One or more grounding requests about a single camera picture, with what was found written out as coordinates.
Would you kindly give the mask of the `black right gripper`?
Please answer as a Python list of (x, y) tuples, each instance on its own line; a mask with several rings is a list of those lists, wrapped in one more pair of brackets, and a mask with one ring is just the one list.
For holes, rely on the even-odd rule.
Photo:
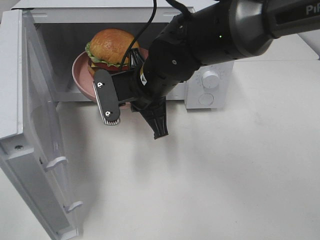
[(138, 48), (131, 48), (128, 58), (129, 68), (134, 69), (111, 75), (111, 102), (132, 102), (131, 110), (141, 114), (152, 129), (155, 140), (167, 136), (169, 132), (164, 96), (180, 83), (180, 77), (160, 65), (144, 63), (145, 59)]

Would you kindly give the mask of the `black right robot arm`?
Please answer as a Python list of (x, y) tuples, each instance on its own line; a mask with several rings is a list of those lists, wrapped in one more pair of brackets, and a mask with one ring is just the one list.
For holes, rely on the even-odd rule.
[(260, 56), (275, 39), (320, 27), (317, 0), (220, 0), (195, 13), (170, 4), (180, 14), (151, 43), (125, 98), (155, 138), (168, 134), (166, 95), (200, 67)]

